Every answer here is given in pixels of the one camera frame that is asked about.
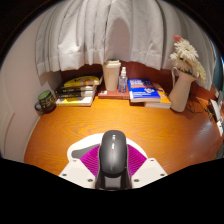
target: stacked books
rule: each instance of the stacked books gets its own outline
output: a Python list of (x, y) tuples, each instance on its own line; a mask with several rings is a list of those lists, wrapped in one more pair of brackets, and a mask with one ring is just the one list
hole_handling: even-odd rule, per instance
[(103, 72), (75, 75), (61, 83), (55, 90), (57, 106), (91, 106)]
[(135, 102), (160, 102), (160, 95), (150, 79), (129, 79), (128, 88), (130, 101)]
[(171, 102), (167, 94), (165, 93), (164, 89), (159, 85), (159, 83), (153, 83), (153, 85), (160, 95), (160, 102), (159, 103), (145, 102), (145, 107), (170, 109)]
[(145, 107), (169, 109), (171, 102), (159, 83), (150, 79), (129, 79), (129, 94), (131, 102), (144, 102)]

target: wooden desk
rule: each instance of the wooden desk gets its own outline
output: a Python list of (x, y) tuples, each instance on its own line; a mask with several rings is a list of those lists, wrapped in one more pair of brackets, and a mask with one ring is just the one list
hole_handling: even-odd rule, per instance
[(212, 160), (223, 138), (198, 102), (195, 111), (130, 106), (129, 100), (95, 100), (91, 107), (57, 107), (38, 121), (24, 162), (59, 175), (70, 145), (92, 134), (117, 129), (154, 157), (168, 173)]

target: blue book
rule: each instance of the blue book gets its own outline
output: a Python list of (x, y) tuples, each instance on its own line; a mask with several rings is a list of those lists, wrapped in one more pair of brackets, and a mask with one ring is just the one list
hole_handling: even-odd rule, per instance
[(160, 102), (160, 95), (150, 79), (129, 79), (131, 102)]

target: white wall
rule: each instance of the white wall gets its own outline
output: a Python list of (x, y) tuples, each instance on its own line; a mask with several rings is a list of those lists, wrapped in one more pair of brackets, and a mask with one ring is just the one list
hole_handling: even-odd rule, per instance
[(29, 137), (39, 114), (39, 94), (60, 84), (57, 73), (40, 77), (35, 64), (35, 41), (46, 12), (34, 20), (11, 47), (0, 71), (0, 149), (5, 159), (23, 162)]

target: white curtain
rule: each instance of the white curtain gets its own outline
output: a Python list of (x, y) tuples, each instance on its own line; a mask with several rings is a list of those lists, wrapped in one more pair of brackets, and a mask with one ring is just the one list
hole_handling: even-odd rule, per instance
[(38, 32), (38, 73), (112, 58), (160, 69), (163, 36), (155, 0), (63, 1), (49, 10)]
[(36, 41), (38, 74), (136, 61), (171, 69), (173, 35), (188, 39), (199, 53), (210, 89), (215, 54), (210, 40), (189, 17), (160, 0), (66, 0), (49, 9)]
[(173, 35), (179, 35), (187, 39), (199, 55), (199, 61), (206, 72), (206, 82), (196, 82), (203, 88), (210, 90), (212, 86), (216, 55), (211, 41), (204, 31), (186, 14), (170, 4), (157, 0), (164, 21), (164, 45), (163, 61), (161, 68), (171, 69), (173, 67), (170, 54), (174, 52)]

